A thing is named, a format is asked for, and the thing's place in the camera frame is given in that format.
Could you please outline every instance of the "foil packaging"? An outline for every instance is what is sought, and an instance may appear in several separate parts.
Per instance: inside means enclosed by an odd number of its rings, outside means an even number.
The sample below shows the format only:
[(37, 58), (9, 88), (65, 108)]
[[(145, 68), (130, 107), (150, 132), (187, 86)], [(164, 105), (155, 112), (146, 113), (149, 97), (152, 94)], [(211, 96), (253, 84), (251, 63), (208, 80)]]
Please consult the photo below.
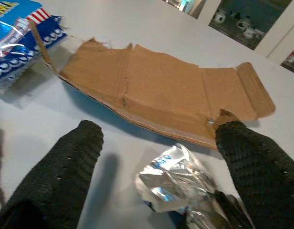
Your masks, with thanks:
[(213, 197), (210, 172), (183, 145), (176, 144), (155, 158), (136, 176), (135, 185), (156, 212), (187, 214), (190, 229), (231, 229)]

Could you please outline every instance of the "red and white stripes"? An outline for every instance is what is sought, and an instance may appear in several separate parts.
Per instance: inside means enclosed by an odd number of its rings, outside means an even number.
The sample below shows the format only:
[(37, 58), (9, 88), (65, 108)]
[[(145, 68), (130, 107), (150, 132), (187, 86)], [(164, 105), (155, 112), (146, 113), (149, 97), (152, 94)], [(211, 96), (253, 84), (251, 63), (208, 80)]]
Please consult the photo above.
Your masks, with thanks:
[(26, 19), (33, 20), (36, 24), (40, 24), (42, 21), (48, 19), (50, 15), (43, 9), (39, 8), (27, 16)]

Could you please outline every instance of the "cardboard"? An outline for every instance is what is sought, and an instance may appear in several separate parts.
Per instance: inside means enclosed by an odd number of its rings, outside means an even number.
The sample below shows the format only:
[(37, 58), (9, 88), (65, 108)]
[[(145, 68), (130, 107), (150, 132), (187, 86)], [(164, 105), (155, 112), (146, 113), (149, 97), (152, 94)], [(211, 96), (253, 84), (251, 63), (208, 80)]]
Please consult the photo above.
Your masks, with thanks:
[(61, 78), (136, 125), (216, 149), (209, 120), (220, 110), (249, 121), (274, 112), (250, 63), (203, 69), (139, 45), (108, 49), (90, 40)]

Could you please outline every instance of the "white table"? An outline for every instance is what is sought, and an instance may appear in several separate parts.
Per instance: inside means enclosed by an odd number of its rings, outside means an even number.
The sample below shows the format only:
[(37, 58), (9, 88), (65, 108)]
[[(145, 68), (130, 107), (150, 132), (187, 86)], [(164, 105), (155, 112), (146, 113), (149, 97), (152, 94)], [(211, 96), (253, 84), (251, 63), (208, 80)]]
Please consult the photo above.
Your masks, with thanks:
[[(294, 159), (294, 74), (238, 44), (161, 0), (44, 0), (53, 15), (63, 15), (67, 33), (96, 37), (114, 48), (129, 42), (171, 54), (201, 67), (231, 67), (251, 62), (276, 112), (248, 125), (273, 138)], [(53, 56), (58, 69), (80, 43), (69, 39)], [(76, 91), (36, 63), (0, 97), (0, 185), (7, 200), (29, 170), (59, 137), (88, 119), (102, 127), (104, 145), (96, 164), (80, 229), (173, 228), (166, 214), (152, 213), (133, 186), (133, 176), (176, 141), (132, 125)], [(213, 173), (220, 189), (237, 195), (218, 152), (181, 142)]]

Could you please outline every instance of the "snack bag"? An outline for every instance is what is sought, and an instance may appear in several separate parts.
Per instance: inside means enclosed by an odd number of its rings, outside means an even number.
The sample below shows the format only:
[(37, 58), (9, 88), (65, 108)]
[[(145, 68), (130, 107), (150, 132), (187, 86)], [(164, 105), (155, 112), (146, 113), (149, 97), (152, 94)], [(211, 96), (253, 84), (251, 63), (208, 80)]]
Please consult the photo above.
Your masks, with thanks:
[(40, 48), (29, 28), (33, 20), (46, 49), (63, 38), (61, 17), (51, 16), (41, 4), (30, 0), (0, 1), (0, 93), (40, 57)]

